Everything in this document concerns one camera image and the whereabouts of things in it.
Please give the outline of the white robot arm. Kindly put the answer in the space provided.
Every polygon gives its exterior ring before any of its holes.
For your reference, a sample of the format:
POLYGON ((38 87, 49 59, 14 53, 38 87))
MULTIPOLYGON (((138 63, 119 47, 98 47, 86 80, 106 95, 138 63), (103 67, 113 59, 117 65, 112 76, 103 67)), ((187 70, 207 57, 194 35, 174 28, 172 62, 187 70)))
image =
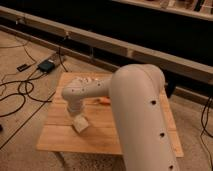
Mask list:
POLYGON ((72 115, 81 113, 85 98, 110 98, 127 171, 180 171, 160 103, 164 85, 157 66, 130 64, 102 80, 74 79, 62 97, 72 115))

